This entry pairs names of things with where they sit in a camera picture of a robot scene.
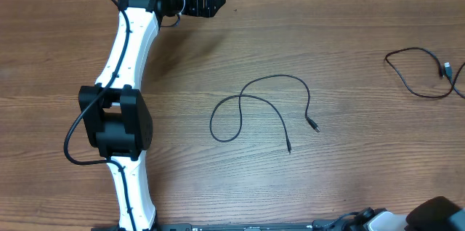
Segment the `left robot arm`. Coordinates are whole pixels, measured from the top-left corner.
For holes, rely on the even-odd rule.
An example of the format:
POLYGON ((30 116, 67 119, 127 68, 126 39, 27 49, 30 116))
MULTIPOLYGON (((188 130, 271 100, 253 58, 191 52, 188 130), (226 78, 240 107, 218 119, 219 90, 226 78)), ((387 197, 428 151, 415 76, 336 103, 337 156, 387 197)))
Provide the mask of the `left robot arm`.
POLYGON ((89 143, 99 152, 95 164, 110 169, 119 204, 115 230, 156 230, 146 156, 153 119, 141 93, 150 48, 164 17, 213 17, 226 0, 111 0, 119 13, 118 31, 108 61, 92 86, 78 93, 89 143))

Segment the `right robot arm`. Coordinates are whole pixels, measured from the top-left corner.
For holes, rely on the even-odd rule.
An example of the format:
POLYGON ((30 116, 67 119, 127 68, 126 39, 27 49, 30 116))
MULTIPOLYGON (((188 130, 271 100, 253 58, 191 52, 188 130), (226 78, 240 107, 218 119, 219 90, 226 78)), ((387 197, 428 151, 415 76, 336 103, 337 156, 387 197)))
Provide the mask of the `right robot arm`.
POLYGON ((385 208, 367 208, 348 221, 343 231, 464 231, 464 208, 444 196, 432 198, 407 215, 385 208))

